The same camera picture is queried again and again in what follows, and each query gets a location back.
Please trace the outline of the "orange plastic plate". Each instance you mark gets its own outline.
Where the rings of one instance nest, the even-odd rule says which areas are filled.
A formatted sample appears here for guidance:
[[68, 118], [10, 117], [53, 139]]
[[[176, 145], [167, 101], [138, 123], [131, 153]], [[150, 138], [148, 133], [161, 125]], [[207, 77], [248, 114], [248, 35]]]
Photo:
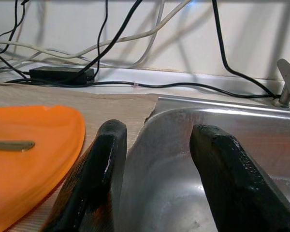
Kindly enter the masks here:
[[27, 151], [0, 151], [0, 232], [59, 182], [78, 158], [85, 137], [82, 114], [67, 106], [0, 107], [0, 140], [32, 140]]

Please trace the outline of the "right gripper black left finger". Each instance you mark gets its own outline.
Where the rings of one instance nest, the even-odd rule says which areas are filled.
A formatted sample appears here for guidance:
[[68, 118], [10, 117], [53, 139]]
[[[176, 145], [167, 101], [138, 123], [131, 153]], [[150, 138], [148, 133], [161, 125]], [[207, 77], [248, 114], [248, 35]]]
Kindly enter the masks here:
[[126, 154], [126, 125], [105, 121], [69, 171], [42, 232], [115, 232]]

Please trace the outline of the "chrome sink faucet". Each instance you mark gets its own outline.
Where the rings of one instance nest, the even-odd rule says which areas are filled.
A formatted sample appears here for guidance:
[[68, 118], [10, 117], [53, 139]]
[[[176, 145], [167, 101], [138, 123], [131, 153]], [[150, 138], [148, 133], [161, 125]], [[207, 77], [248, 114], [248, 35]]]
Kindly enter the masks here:
[[276, 64], [285, 83], [280, 97], [273, 100], [272, 104], [277, 107], [290, 108], [290, 63], [281, 58]]

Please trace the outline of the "silver metal fork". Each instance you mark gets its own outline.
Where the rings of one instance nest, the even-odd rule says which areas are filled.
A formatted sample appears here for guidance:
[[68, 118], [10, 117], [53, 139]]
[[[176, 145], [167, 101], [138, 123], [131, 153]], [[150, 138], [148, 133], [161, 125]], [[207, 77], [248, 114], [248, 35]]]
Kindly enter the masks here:
[[0, 140], [0, 151], [27, 151], [35, 146], [34, 141]]

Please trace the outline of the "black power adapter brick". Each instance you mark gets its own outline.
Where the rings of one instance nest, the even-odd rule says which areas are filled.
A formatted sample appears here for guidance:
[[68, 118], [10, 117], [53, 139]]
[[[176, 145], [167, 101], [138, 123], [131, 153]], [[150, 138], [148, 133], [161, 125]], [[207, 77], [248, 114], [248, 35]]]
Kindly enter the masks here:
[[81, 70], [82, 68], [75, 67], [41, 66], [30, 69], [29, 75], [30, 78], [71, 86], [93, 83], [95, 80], [94, 69], [89, 68], [84, 72]]

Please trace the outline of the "beige woven placemat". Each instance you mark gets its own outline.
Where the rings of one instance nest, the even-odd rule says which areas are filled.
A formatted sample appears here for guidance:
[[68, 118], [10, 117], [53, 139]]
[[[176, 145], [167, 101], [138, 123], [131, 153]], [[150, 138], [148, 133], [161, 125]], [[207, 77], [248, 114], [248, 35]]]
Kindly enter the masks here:
[[[54, 87], [0, 84], [0, 107], [42, 105], [67, 106], [78, 110], [85, 120], [85, 137], [79, 155], [88, 150], [100, 126], [110, 119], [119, 120], [126, 125], [127, 145], [131, 146], [145, 119], [154, 109], [156, 101], [157, 97], [146, 95], [97, 95]], [[66, 175], [42, 201], [27, 213], [36, 214], [37, 219], [33, 219], [25, 231], [40, 230], [51, 212]]]

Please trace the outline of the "stainless steel sink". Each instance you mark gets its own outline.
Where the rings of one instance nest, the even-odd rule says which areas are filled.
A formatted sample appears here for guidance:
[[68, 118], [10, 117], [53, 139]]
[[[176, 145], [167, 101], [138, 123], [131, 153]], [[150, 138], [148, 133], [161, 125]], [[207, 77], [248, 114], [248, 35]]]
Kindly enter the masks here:
[[190, 155], [195, 124], [235, 136], [290, 202], [290, 109], [160, 97], [128, 152], [116, 232], [217, 232]]

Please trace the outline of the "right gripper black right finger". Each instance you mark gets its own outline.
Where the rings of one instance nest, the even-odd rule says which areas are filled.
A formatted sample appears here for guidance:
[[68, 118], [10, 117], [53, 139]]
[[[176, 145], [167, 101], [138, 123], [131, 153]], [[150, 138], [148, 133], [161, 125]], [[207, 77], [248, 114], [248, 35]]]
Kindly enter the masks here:
[[196, 124], [189, 148], [218, 232], [290, 232], [290, 202], [233, 135]]

